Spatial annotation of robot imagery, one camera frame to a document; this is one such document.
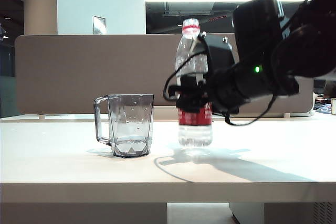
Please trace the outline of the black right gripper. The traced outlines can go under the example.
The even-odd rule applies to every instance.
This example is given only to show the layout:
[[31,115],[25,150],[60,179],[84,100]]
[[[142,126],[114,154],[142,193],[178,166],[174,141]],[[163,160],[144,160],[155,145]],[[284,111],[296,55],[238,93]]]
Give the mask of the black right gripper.
[[208,97],[203,89],[205,85],[203,78],[183,75],[180,78],[180,83],[181,86],[170,85],[168,87],[168,98],[178,98],[177,108],[183,111],[200,111],[210,100],[214,113],[238,114],[239,108],[248,102],[247,97],[238,89],[235,67],[219,69],[208,76]]

